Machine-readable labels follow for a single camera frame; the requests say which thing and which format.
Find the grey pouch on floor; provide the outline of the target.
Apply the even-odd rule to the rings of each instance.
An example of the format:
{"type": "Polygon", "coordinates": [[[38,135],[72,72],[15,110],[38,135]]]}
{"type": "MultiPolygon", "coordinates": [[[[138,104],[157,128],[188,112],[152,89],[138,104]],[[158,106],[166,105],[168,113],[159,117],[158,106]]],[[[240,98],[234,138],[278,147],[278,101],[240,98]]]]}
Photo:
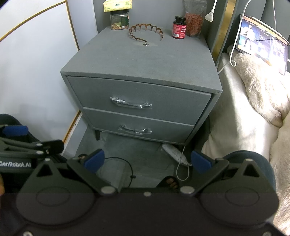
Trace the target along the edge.
{"type": "Polygon", "coordinates": [[[162,144],[162,149],[175,161],[183,166],[189,166],[189,162],[187,161],[185,155],[180,152],[176,147],[170,144],[162,144]]]}

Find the glass jar with black lid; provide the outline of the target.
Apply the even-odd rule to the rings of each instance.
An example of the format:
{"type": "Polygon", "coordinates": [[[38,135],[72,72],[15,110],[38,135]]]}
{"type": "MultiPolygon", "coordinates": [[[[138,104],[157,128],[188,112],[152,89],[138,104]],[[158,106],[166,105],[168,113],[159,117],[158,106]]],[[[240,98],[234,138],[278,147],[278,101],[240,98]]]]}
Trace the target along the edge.
{"type": "Polygon", "coordinates": [[[117,10],[110,12],[110,22],[112,30],[129,28],[129,10],[117,10]]]}

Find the red supplement bottle black cap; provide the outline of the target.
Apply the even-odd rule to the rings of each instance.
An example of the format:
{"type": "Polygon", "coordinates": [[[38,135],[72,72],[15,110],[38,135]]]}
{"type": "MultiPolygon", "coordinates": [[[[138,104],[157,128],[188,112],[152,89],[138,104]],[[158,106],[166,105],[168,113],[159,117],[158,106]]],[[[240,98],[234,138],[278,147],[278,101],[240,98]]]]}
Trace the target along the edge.
{"type": "Polygon", "coordinates": [[[184,39],[186,35],[186,18],[175,16],[172,29],[172,37],[175,39],[184,39]]]}

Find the tablet with lit screen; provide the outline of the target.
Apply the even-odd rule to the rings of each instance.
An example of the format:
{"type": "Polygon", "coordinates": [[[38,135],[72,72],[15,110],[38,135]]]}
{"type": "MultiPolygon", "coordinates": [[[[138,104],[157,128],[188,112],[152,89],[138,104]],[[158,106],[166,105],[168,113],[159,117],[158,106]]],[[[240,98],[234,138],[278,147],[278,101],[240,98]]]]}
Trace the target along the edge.
{"type": "Polygon", "coordinates": [[[235,48],[239,52],[261,58],[282,75],[287,70],[288,41],[275,29],[254,17],[243,16],[235,48]]]}

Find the yellow tissue pack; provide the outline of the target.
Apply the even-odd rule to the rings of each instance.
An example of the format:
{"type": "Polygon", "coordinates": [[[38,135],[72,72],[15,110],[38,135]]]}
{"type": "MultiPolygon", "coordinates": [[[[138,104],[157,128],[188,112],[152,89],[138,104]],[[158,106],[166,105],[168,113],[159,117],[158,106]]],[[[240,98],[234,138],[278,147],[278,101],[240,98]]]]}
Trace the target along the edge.
{"type": "Polygon", "coordinates": [[[107,0],[103,3],[104,12],[132,9],[132,0],[107,0]]]}

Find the brown tortoiseshell comb headband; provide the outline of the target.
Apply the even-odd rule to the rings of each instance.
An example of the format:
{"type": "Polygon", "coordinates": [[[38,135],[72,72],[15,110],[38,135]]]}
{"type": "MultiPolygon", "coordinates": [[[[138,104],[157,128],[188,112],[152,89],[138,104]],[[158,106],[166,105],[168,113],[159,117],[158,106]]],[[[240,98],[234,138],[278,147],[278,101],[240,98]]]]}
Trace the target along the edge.
{"type": "Polygon", "coordinates": [[[129,28],[129,36],[131,39],[135,41],[141,41],[144,43],[148,43],[148,40],[145,39],[145,36],[148,36],[149,33],[155,33],[159,35],[160,40],[164,38],[164,32],[162,29],[153,24],[135,24],[129,28]]]}

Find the cream fluffy blanket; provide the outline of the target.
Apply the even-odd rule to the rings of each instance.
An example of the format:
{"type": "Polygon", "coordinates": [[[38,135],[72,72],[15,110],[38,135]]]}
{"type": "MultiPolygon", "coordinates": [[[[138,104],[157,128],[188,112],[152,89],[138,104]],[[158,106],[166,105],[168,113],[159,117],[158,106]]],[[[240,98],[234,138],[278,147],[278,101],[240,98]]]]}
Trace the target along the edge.
{"type": "Polygon", "coordinates": [[[274,224],[289,234],[289,73],[282,75],[261,58],[249,54],[235,53],[233,59],[251,106],[279,128],[278,138],[270,149],[280,200],[274,224]]]}

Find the clear bag of red goji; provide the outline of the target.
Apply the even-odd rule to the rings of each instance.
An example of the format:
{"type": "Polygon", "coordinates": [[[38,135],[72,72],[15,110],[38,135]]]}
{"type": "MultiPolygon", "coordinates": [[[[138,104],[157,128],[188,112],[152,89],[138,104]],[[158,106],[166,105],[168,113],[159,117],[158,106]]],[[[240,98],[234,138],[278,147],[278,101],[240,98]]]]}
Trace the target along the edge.
{"type": "Polygon", "coordinates": [[[184,0],[186,35],[198,37],[202,30],[207,10],[207,1],[184,0]]]}

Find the grey fabric nightstand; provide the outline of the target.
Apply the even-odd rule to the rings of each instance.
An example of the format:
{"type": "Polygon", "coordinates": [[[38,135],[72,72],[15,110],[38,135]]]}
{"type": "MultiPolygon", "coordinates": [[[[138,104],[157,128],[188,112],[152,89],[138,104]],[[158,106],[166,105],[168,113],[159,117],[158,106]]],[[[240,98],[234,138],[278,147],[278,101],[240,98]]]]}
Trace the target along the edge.
{"type": "Polygon", "coordinates": [[[187,144],[222,93],[210,50],[203,38],[174,39],[168,29],[164,31],[163,40],[155,33],[144,38],[148,40],[148,46],[131,39],[126,30],[104,29],[62,68],[62,78],[92,129],[84,114],[84,106],[68,82],[69,76],[132,81],[209,93],[211,98],[187,140],[182,144],[170,143],[187,144]]]}

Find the white bed sheet mattress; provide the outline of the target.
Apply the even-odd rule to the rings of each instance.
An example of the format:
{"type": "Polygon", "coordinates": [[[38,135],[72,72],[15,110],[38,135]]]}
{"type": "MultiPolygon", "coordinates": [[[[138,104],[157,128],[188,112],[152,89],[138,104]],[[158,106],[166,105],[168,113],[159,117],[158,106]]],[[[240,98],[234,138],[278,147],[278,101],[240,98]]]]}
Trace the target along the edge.
{"type": "Polygon", "coordinates": [[[210,133],[202,153],[215,159],[248,150],[268,160],[279,129],[253,109],[242,79],[228,62],[229,55],[223,53],[218,66],[223,91],[209,114],[210,133]]]}

